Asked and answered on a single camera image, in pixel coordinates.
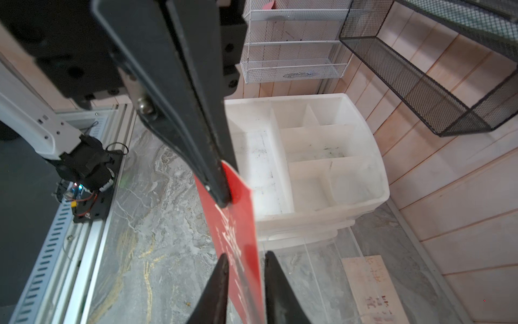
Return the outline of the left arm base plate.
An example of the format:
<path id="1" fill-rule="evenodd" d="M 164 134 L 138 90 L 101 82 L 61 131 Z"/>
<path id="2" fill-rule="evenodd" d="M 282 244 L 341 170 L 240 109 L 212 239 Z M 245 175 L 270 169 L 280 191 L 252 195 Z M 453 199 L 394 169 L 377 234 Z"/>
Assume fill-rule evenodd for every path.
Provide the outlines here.
<path id="1" fill-rule="evenodd" d="M 91 191 L 78 182 L 68 183 L 64 180 L 59 184 L 55 198 L 59 198 L 65 208 L 71 212 L 75 224 L 84 224 L 95 220 L 106 220 L 109 215 L 115 183 L 119 175 L 122 158 L 126 155 L 122 150 L 108 151 L 111 160 L 107 169 L 110 181 L 100 189 Z"/>

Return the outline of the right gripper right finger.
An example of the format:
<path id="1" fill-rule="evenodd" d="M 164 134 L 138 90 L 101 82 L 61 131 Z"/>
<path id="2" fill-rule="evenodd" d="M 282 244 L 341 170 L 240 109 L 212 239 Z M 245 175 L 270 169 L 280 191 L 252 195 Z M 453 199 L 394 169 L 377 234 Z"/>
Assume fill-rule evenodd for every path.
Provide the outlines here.
<path id="1" fill-rule="evenodd" d="M 264 281 L 267 323 L 310 324 L 272 251 L 265 255 Z"/>

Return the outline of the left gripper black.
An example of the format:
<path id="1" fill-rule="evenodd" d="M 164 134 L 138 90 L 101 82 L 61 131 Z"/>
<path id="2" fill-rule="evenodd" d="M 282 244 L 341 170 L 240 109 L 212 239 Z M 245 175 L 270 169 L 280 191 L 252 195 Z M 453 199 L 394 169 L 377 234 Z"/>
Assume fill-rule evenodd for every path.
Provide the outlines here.
<path id="1" fill-rule="evenodd" d="M 231 200 L 219 152 L 209 134 L 174 31 L 167 1 L 2 1 L 1 23 L 57 87 L 88 107 L 118 95 L 133 75 L 156 107 L 144 125 L 192 169 L 213 200 Z M 239 2 L 239 60 L 247 25 Z"/>

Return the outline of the white plastic drawer organizer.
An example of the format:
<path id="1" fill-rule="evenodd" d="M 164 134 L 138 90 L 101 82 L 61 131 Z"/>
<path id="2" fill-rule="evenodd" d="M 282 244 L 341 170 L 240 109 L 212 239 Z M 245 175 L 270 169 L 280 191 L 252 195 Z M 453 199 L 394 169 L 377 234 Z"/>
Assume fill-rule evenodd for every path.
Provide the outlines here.
<path id="1" fill-rule="evenodd" d="M 261 249 L 327 240 L 390 195 L 379 147 L 343 93 L 225 102 Z"/>

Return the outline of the beige postcard red text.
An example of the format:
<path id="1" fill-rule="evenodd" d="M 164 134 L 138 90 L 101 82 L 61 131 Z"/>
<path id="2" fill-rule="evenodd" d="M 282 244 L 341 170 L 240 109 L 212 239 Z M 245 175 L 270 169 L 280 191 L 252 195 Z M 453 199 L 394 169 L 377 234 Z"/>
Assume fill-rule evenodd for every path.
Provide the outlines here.
<path id="1" fill-rule="evenodd" d="M 359 315 L 356 323 L 408 323 L 380 255 L 342 259 Z"/>

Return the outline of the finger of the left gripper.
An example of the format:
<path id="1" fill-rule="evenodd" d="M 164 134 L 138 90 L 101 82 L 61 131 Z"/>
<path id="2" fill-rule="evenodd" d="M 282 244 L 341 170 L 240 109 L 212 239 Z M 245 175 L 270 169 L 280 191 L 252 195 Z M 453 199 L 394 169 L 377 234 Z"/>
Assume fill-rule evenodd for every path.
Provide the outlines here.
<path id="1" fill-rule="evenodd" d="M 224 98 L 237 90 L 239 2 L 167 1 L 174 31 L 219 159 L 237 167 Z"/>

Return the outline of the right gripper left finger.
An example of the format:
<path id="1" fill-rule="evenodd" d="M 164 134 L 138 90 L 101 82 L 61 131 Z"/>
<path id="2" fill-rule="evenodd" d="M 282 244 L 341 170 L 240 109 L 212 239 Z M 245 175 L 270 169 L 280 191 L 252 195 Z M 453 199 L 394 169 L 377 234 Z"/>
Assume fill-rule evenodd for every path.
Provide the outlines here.
<path id="1" fill-rule="evenodd" d="M 223 253 L 187 324 L 225 324 L 229 290 L 229 261 Z"/>

